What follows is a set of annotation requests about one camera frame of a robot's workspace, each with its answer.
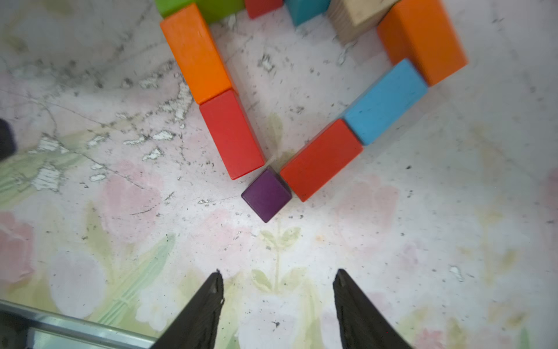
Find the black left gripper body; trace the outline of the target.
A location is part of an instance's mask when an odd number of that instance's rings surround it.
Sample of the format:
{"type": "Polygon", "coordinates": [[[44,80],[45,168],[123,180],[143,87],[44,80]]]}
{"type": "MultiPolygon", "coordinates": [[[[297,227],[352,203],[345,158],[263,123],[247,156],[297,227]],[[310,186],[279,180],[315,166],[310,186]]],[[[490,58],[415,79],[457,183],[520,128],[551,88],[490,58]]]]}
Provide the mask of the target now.
{"type": "Polygon", "coordinates": [[[4,119],[0,119],[0,161],[4,161],[17,152],[17,145],[12,128],[4,119]]]}

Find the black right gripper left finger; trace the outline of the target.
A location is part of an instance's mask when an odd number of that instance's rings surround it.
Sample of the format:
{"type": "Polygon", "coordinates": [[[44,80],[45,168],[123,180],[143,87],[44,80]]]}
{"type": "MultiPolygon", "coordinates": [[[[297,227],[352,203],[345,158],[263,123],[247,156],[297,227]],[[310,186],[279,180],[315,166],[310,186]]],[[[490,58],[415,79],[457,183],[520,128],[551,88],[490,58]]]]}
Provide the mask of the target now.
{"type": "Polygon", "coordinates": [[[206,279],[151,348],[213,349],[224,303],[224,282],[217,270],[206,279]]]}

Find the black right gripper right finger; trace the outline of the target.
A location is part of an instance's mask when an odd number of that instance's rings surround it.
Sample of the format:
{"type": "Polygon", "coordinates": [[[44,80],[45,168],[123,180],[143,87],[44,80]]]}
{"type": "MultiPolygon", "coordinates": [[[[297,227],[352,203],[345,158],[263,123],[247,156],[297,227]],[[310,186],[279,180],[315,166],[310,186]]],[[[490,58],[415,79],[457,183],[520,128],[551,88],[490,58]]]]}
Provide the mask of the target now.
{"type": "Polygon", "coordinates": [[[344,269],[333,283],[344,349],[411,349],[344,269]]]}

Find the purple cube block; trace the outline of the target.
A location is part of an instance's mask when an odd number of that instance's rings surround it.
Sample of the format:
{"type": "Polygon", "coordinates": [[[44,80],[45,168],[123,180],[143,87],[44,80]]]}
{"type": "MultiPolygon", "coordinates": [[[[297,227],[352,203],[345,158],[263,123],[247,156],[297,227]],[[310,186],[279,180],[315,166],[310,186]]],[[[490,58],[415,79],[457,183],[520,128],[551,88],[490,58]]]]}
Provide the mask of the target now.
{"type": "Polygon", "coordinates": [[[273,168],[266,168],[241,194],[263,222],[269,222],[292,199],[292,194],[273,168]]]}

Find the red block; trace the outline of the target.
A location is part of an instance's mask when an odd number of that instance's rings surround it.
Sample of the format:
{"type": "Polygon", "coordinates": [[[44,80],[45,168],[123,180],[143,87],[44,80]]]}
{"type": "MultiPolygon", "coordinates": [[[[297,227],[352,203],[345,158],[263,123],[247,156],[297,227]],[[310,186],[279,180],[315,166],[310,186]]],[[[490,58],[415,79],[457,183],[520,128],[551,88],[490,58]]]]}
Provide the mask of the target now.
{"type": "Polygon", "coordinates": [[[203,103],[200,111],[232,180],[263,167],[260,143],[234,90],[203,103]]]}
{"type": "Polygon", "coordinates": [[[281,168],[280,176],[306,202],[362,152],[353,131],[337,119],[296,153],[281,168]]]}
{"type": "Polygon", "coordinates": [[[283,0],[245,0],[245,6],[250,19],[275,11],[283,7],[283,0]]]}

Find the orange block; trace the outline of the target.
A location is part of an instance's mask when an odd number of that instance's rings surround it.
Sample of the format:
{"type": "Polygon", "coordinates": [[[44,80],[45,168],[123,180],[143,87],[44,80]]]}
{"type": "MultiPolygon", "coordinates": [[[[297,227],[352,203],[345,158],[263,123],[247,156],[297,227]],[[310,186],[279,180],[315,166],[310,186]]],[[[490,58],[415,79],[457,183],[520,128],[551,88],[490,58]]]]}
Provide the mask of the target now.
{"type": "Polygon", "coordinates": [[[433,87],[468,64],[440,0],[402,0],[376,27],[391,63],[408,59],[433,87]]]}
{"type": "Polygon", "coordinates": [[[160,26],[197,104],[237,90],[196,4],[168,16],[160,26]]]}

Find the light blue block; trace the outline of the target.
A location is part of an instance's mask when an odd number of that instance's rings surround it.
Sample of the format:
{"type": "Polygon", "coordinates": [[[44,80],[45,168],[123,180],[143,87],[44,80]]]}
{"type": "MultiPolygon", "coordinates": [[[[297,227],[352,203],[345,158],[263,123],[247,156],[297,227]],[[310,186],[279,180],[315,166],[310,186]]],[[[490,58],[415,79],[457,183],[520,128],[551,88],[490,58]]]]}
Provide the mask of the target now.
{"type": "Polygon", "coordinates": [[[408,59],[396,64],[342,114],[364,146],[375,142],[427,94],[427,83],[408,59]]]}

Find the green block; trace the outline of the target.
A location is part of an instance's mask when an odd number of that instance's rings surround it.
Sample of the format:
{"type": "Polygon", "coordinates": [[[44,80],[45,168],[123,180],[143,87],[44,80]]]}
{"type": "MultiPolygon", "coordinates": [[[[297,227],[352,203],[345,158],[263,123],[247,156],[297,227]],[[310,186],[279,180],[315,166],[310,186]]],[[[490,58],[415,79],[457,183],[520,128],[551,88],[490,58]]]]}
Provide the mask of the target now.
{"type": "Polygon", "coordinates": [[[244,0],[155,0],[156,8],[163,18],[191,4],[196,4],[208,24],[221,21],[246,7],[244,0]]]}

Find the natural wooden block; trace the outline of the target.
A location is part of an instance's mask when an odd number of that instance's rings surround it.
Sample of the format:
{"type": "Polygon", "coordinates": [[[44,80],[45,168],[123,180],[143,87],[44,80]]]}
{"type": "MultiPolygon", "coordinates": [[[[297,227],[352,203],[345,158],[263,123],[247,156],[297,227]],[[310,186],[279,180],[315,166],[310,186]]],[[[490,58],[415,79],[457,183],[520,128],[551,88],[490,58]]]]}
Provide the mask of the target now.
{"type": "Polygon", "coordinates": [[[326,11],[341,45],[378,26],[398,0],[331,0],[326,11]]]}

